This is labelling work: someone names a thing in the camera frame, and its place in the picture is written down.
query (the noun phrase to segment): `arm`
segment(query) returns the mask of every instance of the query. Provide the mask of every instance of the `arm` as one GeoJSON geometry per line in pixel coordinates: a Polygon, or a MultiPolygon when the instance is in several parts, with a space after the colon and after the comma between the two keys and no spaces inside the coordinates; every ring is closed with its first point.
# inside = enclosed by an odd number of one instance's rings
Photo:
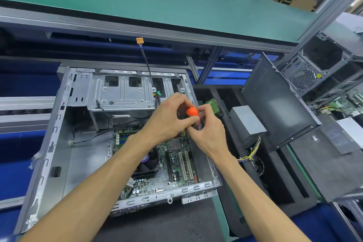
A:
{"type": "Polygon", "coordinates": [[[22,238],[27,241],[91,241],[109,215],[121,191],[143,157],[157,144],[175,137],[199,117],[178,120],[179,106],[194,106],[175,93],[152,114],[144,128],[87,177],[22,238]]]}
{"type": "Polygon", "coordinates": [[[202,130],[188,133],[215,163],[233,191],[248,226],[258,241],[310,241],[299,228],[255,184],[228,150],[222,122],[209,104],[197,107],[205,117],[202,130]]]}

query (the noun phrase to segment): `person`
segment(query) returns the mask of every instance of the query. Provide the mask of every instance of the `person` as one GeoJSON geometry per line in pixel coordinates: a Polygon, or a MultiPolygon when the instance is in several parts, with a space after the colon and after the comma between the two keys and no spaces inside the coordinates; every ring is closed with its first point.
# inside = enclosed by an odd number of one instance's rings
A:
{"type": "Polygon", "coordinates": [[[25,233],[21,242],[91,241],[142,158],[154,146],[175,137],[184,129],[214,161],[258,241],[310,241],[231,155],[224,126],[209,104],[197,107],[199,117],[177,118],[178,109],[186,110],[193,106],[184,94],[179,93],[162,102],[143,129],[129,136],[111,159],[57,203],[25,233]],[[199,125],[201,119],[205,119],[203,129],[194,129],[192,125],[199,125]]]}

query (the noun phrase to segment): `forearm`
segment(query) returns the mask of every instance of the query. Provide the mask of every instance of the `forearm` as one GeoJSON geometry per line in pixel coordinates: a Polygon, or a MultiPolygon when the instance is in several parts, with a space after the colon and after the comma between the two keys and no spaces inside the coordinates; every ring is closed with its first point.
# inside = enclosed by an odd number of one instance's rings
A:
{"type": "Polygon", "coordinates": [[[310,241],[256,185],[232,155],[216,159],[258,241],[310,241]]]}
{"type": "Polygon", "coordinates": [[[91,241],[109,215],[150,142],[130,136],[125,145],[86,178],[23,237],[25,241],[91,241]]]}

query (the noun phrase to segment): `circuit board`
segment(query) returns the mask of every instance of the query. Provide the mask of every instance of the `circuit board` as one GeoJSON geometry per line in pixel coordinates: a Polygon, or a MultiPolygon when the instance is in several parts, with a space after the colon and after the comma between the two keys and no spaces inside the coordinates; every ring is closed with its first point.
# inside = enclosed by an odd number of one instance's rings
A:
{"type": "Polygon", "coordinates": [[[354,117],[363,114],[363,94],[356,89],[351,89],[328,105],[335,106],[343,110],[346,115],[354,117]]]}
{"type": "MultiPolygon", "coordinates": [[[[112,139],[112,155],[119,150],[129,135],[135,134],[142,124],[115,130],[112,139]]],[[[154,174],[133,177],[134,187],[126,185],[119,200],[158,193],[198,182],[188,139],[184,131],[177,138],[157,146],[159,171],[154,174]]]]}

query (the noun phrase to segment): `hand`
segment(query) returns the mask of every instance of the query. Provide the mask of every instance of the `hand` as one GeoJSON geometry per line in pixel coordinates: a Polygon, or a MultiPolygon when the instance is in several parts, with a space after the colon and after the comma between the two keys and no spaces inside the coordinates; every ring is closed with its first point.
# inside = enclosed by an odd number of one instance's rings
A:
{"type": "Polygon", "coordinates": [[[197,107],[200,112],[199,117],[204,121],[202,130],[195,130],[188,127],[188,133],[197,146],[207,154],[213,161],[230,155],[227,147],[226,134],[223,123],[218,119],[212,110],[210,104],[204,104],[197,107]]]}
{"type": "Polygon", "coordinates": [[[190,107],[194,105],[185,94],[173,94],[161,103],[137,134],[142,136],[142,140],[150,141],[151,147],[174,138],[179,132],[200,120],[198,116],[178,119],[177,110],[186,110],[190,107]]]}

